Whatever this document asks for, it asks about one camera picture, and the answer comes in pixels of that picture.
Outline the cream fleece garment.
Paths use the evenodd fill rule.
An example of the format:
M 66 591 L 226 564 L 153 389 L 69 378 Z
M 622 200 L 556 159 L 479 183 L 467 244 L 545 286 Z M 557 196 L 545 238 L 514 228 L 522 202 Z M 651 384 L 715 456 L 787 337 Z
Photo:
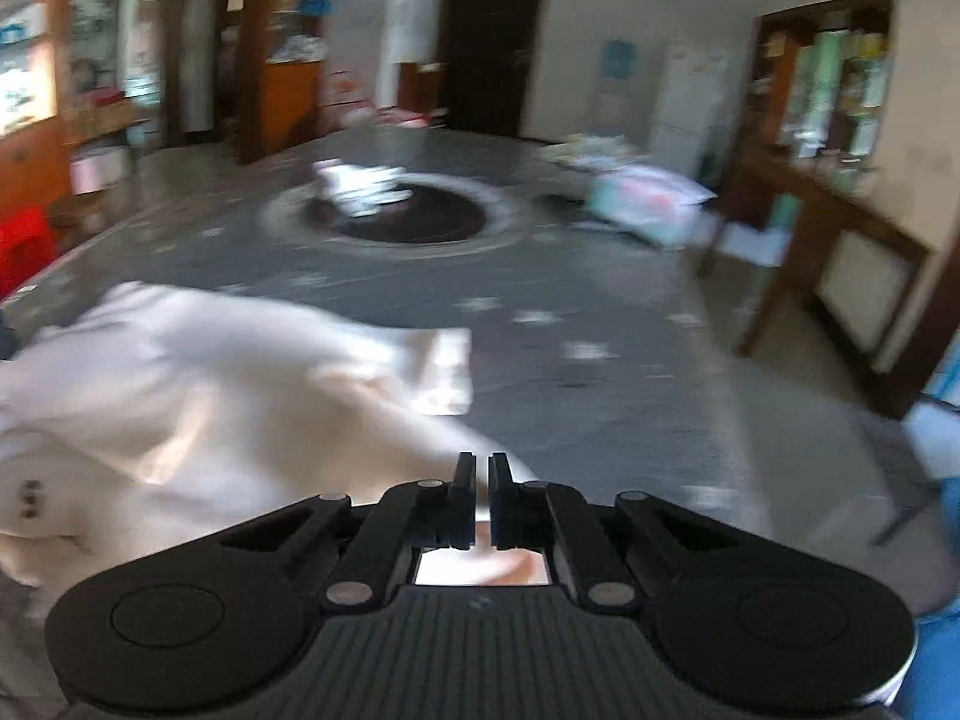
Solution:
M 464 328 L 125 283 L 2 366 L 2 571 L 48 608 L 109 567 L 318 494 L 373 504 L 494 440 Z

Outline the black flat remote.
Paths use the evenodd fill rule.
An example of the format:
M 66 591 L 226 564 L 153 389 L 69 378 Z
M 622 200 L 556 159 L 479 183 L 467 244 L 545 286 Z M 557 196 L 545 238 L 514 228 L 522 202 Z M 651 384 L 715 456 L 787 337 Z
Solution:
M 537 197 L 537 203 L 548 213 L 560 218 L 563 223 L 573 224 L 590 216 L 583 197 L 570 197 L 563 193 L 542 193 Z

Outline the small white baby garment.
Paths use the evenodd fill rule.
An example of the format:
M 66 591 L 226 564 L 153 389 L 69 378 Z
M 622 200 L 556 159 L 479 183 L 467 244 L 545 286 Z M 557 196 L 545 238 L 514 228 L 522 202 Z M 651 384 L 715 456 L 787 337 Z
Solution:
M 317 196 L 348 218 L 377 215 L 383 206 L 404 203 L 412 196 L 408 188 L 398 185 L 405 176 L 400 167 L 363 167 L 325 160 L 317 161 L 313 169 Z

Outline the tissue pack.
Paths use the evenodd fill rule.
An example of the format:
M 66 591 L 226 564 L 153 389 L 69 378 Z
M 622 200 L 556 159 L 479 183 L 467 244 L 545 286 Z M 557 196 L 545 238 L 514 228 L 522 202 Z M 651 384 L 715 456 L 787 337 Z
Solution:
M 625 166 L 594 179 L 586 211 L 662 249 L 682 249 L 716 193 L 656 166 Z

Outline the floral patterned cloth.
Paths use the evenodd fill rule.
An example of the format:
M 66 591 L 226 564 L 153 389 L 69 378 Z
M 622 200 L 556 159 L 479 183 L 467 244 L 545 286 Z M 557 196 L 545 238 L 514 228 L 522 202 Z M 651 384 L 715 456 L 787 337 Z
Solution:
M 552 166 L 589 174 L 617 171 L 647 160 L 646 154 L 622 135 L 609 137 L 592 133 L 574 133 L 562 142 L 542 146 L 539 156 Z

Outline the water dispenser with bottle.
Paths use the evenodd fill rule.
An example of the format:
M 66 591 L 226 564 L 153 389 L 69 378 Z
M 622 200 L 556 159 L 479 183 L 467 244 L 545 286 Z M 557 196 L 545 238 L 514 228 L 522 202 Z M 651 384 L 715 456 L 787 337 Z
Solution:
M 602 47 L 592 130 L 597 135 L 619 135 L 633 103 L 638 46 L 625 39 L 607 39 Z

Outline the pink play tent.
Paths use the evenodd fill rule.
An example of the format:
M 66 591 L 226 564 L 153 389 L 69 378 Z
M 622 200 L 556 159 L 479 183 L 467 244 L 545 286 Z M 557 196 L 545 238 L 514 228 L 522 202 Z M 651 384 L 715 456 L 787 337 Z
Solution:
M 427 128 L 430 117 L 400 107 L 377 107 L 350 70 L 325 73 L 320 85 L 319 133 L 340 132 L 364 124 Z

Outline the white refrigerator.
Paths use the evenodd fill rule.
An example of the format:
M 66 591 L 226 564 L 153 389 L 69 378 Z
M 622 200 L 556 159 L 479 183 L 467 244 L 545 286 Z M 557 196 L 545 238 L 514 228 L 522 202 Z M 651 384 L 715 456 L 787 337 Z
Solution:
M 647 140 L 656 166 L 688 179 L 698 177 L 726 96 L 726 75 L 726 52 L 685 41 L 667 44 Z

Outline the red plastic stool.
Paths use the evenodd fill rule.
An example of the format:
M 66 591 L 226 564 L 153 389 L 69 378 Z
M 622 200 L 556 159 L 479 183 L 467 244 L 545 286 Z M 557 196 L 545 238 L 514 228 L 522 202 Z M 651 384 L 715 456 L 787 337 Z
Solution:
M 57 259 L 41 208 L 25 208 L 0 223 L 0 296 L 6 298 Z

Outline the dark wooden door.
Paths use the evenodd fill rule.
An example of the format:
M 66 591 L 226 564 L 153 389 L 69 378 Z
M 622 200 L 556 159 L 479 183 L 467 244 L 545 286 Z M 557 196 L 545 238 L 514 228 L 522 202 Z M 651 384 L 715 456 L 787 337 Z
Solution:
M 460 132 L 521 132 L 542 0 L 441 0 L 436 59 L 444 124 Z

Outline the brown wooden shelf cabinet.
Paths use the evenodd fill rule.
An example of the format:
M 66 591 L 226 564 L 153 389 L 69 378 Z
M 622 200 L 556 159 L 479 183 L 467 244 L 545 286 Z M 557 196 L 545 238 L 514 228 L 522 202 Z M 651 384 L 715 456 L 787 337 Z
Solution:
M 319 137 L 331 0 L 215 0 L 213 125 L 242 164 Z

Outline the orange glass display cabinet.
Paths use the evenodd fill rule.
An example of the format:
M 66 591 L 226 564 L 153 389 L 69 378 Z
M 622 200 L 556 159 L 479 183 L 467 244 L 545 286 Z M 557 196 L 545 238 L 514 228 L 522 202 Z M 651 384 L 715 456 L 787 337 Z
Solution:
M 68 0 L 2 0 L 2 215 L 71 192 Z

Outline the wooden wall display cabinet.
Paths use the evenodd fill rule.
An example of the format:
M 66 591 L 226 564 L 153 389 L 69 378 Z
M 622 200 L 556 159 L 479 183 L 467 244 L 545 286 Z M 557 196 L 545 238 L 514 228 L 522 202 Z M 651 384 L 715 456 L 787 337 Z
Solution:
M 877 177 L 896 0 L 825 0 L 763 15 L 743 126 L 841 187 Z

